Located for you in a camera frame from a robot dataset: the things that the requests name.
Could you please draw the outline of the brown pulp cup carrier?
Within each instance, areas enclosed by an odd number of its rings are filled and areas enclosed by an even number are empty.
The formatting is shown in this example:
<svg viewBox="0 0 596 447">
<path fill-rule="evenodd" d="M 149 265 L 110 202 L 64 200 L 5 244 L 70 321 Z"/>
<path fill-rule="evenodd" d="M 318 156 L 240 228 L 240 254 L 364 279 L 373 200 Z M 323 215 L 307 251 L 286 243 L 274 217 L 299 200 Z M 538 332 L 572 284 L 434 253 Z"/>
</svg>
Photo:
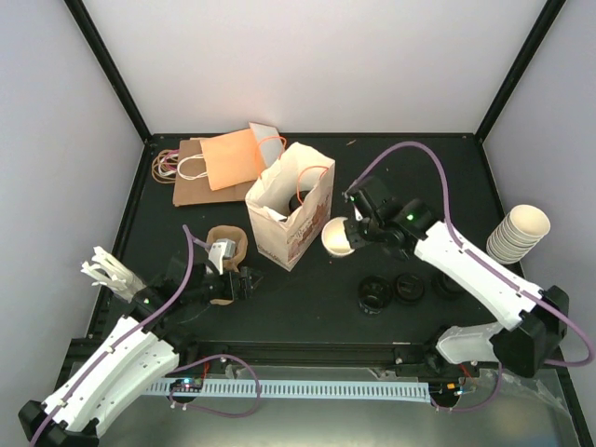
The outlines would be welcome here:
<svg viewBox="0 0 596 447">
<path fill-rule="evenodd" d="M 205 289 L 210 305 L 226 306 L 248 299 L 252 273 L 241 267 L 248 250 L 248 237 L 239 227 L 218 225 L 208 232 Z"/>
</svg>

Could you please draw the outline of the black plastic cup lid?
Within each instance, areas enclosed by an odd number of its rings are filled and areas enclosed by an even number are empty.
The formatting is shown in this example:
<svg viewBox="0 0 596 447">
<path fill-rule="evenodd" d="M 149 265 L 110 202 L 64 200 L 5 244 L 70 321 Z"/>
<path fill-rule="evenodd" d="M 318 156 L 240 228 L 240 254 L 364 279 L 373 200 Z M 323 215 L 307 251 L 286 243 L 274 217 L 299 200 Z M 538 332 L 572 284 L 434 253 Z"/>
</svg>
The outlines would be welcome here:
<svg viewBox="0 0 596 447">
<path fill-rule="evenodd" d="M 425 282 L 412 273 L 402 273 L 393 280 L 396 300 L 403 305 L 417 305 L 425 295 Z"/>
</svg>

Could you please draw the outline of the single paper coffee cup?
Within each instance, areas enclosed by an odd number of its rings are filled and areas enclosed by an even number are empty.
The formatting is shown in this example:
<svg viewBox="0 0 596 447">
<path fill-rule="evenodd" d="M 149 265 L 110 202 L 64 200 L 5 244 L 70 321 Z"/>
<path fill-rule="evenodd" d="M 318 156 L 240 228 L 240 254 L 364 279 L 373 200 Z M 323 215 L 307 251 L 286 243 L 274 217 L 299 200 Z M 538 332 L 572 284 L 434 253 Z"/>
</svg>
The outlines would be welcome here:
<svg viewBox="0 0 596 447">
<path fill-rule="evenodd" d="M 321 242 L 331 257 L 343 258 L 351 255 L 355 250 L 351 248 L 345 233 L 347 217 L 330 219 L 322 228 Z"/>
</svg>

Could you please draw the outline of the printed white paper bag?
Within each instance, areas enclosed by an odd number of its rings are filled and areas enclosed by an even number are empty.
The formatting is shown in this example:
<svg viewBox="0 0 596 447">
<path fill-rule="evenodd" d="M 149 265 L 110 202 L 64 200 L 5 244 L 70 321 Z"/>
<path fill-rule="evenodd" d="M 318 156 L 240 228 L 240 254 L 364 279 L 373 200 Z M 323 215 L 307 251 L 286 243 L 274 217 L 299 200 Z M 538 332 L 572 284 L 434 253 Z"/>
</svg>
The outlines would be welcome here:
<svg viewBox="0 0 596 447">
<path fill-rule="evenodd" d="M 295 142 L 245 196 L 257 251 L 291 271 L 330 220 L 335 160 Z"/>
</svg>

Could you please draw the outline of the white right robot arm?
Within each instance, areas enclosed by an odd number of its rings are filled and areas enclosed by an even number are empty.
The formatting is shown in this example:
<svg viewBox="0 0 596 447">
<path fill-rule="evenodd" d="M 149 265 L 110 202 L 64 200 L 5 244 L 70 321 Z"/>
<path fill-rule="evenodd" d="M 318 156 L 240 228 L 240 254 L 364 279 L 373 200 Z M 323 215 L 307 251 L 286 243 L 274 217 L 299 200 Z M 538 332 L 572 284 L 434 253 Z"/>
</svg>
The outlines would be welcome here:
<svg viewBox="0 0 596 447">
<path fill-rule="evenodd" d="M 345 198 L 355 212 L 344 223 L 351 249 L 376 243 L 404 259 L 416 257 L 439 269 L 496 319 L 444 330 L 423 353 L 430 373 L 444 375 L 473 360 L 500 362 L 526 378 L 543 367 L 567 332 L 566 292 L 517 276 L 437 219 L 424 202 L 401 205 L 374 177 L 351 186 Z"/>
</svg>

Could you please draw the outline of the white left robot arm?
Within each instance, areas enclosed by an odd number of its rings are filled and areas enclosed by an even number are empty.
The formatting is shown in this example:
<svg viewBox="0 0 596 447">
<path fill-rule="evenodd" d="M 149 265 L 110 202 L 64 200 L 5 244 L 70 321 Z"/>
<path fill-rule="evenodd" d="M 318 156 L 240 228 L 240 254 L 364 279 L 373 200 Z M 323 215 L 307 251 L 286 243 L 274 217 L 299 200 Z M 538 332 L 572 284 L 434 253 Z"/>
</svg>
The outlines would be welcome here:
<svg viewBox="0 0 596 447">
<path fill-rule="evenodd" d="M 20 409 L 30 445 L 96 446 L 153 382 L 218 359 L 201 352 L 184 326 L 186 311 L 218 300 L 246 300 L 261 279 L 248 267 L 215 274 L 203 264 L 187 276 L 155 278 L 133 295 L 129 311 L 62 386 Z"/>
</svg>

